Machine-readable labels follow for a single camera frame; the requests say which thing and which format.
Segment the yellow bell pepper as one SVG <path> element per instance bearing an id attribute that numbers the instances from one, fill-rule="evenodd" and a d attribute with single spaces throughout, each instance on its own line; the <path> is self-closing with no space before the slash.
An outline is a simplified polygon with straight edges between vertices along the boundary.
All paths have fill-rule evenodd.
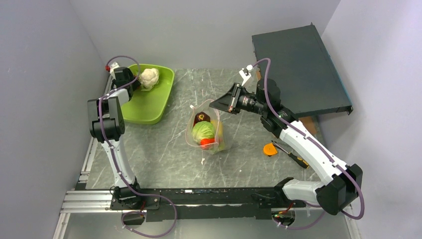
<path id="1" fill-rule="evenodd" d="M 222 150 L 224 150 L 224 147 L 225 147 L 224 134 L 223 134 L 223 124 L 219 120 L 212 120 L 211 123 L 214 127 L 214 130 L 215 130 L 214 140 L 215 140 L 215 143 L 218 144 L 218 147 L 217 147 L 218 151 L 222 151 Z"/>

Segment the dark purple onion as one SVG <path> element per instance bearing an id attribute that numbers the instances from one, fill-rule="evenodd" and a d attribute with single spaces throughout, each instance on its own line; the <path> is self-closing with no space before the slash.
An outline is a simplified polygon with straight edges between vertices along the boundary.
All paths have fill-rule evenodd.
<path id="1" fill-rule="evenodd" d="M 193 126 L 195 126 L 197 123 L 202 122 L 202 121 L 210 122 L 211 118 L 208 114 L 204 112 L 199 112 L 194 117 Z"/>

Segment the clear zip top bag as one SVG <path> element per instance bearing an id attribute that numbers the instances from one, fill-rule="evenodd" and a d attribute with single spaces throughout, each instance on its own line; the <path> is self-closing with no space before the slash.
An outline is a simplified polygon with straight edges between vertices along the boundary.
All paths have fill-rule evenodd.
<path id="1" fill-rule="evenodd" d="M 191 109 L 192 109 L 192 114 L 191 114 L 191 117 L 190 117 L 190 119 L 188 120 L 188 123 L 187 123 L 187 129 L 185 131 L 185 140 L 186 140 L 186 143 L 189 146 L 198 148 L 200 150 L 202 150 L 201 147 L 200 147 L 200 145 L 198 143 L 196 143 L 193 140 L 193 138 L 192 138 L 192 128 L 193 128 L 193 122 L 194 122 L 195 115 L 197 113 L 199 113 L 199 112 L 204 112 L 204 113 L 206 113 L 206 114 L 208 114 L 210 116 L 211 121 L 212 120 L 219 120 L 219 121 L 221 121 L 219 111 L 216 110 L 216 109 L 213 109 L 213 108 L 210 108 L 209 107 L 209 103 L 210 102 L 212 102 L 211 99 L 204 101 L 199 106 L 193 106 L 193 105 L 190 106 Z M 228 135 L 228 131 L 224 129 L 224 126 L 223 126 L 223 134 L 224 134 L 224 143 L 225 143 L 224 150 L 228 150 L 228 149 L 231 148 L 231 142 L 230 142 L 230 137 Z M 215 145 L 214 145 L 213 148 L 211 148 L 209 150 L 204 150 L 204 151 L 206 151 L 206 152 L 208 152 L 210 154 L 215 154 L 217 152 L 221 152 L 221 151 L 218 151 L 218 148 L 217 147 L 218 147 L 218 144 L 215 143 Z"/>

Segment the green cabbage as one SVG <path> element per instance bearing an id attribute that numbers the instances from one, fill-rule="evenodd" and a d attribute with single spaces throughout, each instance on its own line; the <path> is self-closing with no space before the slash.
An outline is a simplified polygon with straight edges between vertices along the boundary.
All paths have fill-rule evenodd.
<path id="1" fill-rule="evenodd" d="M 198 144 L 200 144 L 201 139 L 214 138 L 214 136 L 215 131 L 211 122 L 202 121 L 192 128 L 192 138 Z"/>

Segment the orange carrot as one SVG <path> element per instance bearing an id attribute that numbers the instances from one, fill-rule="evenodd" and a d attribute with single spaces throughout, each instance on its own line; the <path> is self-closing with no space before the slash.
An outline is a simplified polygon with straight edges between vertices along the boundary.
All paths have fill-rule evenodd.
<path id="1" fill-rule="evenodd" d="M 202 150 L 209 150 L 213 148 L 215 145 L 215 139 L 214 138 L 203 138 L 200 141 L 200 147 Z"/>

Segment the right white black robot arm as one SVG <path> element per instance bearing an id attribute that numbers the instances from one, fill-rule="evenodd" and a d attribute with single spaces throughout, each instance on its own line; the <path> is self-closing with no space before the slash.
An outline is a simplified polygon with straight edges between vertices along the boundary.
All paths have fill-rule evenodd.
<path id="1" fill-rule="evenodd" d="M 328 214 L 337 215 L 361 198 L 362 169 L 335 157 L 307 131 L 296 115 L 281 104 L 275 81 L 259 80 L 255 93 L 234 83 L 209 106 L 230 114 L 245 110 L 260 115 L 264 128 L 291 147 L 317 173 L 318 182 L 287 178 L 279 183 L 280 190 L 274 193 L 277 205 L 285 207 L 293 200 L 301 200 L 317 203 Z"/>

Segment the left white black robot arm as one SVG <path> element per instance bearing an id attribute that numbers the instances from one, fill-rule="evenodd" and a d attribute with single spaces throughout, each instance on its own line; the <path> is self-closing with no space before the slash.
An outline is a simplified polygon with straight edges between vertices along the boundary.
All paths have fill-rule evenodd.
<path id="1" fill-rule="evenodd" d="M 135 76 L 127 67 L 117 67 L 112 73 L 116 88 L 87 102 L 89 130 L 108 156 L 114 175 L 112 195 L 115 200 L 123 201 L 130 209 L 137 209 L 142 205 L 143 195 L 124 149 L 125 122 L 121 109 L 132 98 Z"/>

